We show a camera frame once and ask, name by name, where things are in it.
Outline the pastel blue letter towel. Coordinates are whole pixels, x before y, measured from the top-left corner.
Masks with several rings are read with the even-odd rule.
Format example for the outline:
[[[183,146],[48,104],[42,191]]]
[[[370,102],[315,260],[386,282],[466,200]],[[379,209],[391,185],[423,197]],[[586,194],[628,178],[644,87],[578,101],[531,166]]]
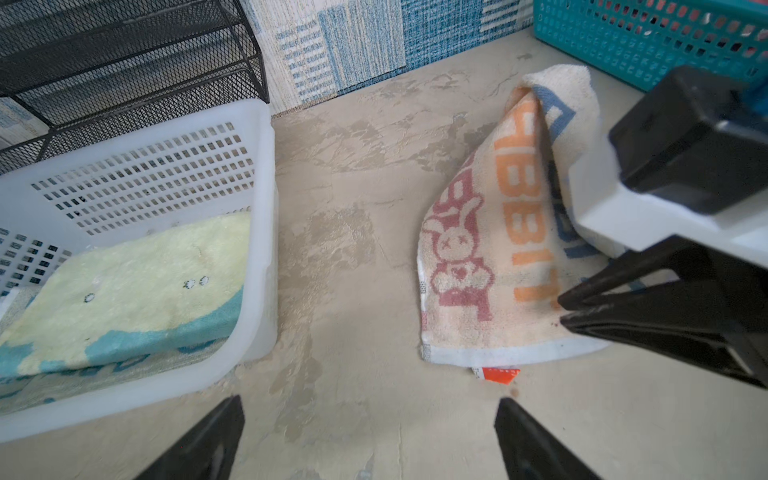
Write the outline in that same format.
[[[588,68],[559,64],[520,79],[422,222],[423,360],[509,383],[522,366],[606,347],[563,327],[559,303],[623,252],[573,214],[568,170],[601,131]]]

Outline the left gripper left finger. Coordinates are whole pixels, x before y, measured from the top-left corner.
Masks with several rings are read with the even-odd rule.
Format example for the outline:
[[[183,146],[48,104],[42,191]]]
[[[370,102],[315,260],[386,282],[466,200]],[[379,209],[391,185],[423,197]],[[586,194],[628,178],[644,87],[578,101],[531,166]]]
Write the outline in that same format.
[[[228,479],[245,426],[241,397],[222,400],[136,480]]]

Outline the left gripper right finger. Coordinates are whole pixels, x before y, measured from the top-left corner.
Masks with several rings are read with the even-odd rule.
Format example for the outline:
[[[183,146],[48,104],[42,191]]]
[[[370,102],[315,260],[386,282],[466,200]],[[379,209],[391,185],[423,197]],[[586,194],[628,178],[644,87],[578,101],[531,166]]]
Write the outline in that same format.
[[[500,400],[494,428],[509,479],[599,479],[512,398]]]

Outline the yellow green towel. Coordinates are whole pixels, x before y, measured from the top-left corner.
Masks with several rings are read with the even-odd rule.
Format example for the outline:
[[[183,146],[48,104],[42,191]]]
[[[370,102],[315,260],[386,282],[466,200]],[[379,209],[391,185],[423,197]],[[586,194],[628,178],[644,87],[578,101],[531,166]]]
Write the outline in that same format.
[[[80,254],[19,292],[1,348],[29,345],[13,368],[33,375],[55,355],[84,359],[86,342],[111,329],[165,330],[207,315],[243,292],[250,227],[238,212]]]

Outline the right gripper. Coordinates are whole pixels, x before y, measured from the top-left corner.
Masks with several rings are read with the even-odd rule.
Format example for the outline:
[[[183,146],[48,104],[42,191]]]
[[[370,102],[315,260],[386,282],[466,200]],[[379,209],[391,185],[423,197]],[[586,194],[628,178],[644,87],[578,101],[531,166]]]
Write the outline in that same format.
[[[765,389],[767,387],[767,271],[671,236],[642,251],[629,250],[601,271],[558,297],[567,311],[597,304],[597,298],[642,282],[650,286],[657,273],[673,280],[699,280],[710,274],[716,292],[710,327],[684,329],[647,322],[580,318],[561,319],[578,335],[630,345],[710,373]]]

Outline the blue bunny towel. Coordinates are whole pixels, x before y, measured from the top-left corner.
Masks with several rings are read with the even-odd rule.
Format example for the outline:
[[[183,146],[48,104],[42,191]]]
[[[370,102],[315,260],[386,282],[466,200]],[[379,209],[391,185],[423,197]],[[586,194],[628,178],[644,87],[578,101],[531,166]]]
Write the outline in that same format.
[[[218,309],[165,330],[111,329],[86,342],[85,358],[73,364],[55,355],[41,370],[18,376],[14,364],[30,346],[1,348],[1,413],[54,403],[90,391],[127,383],[197,363],[227,340],[237,323],[243,292]]]

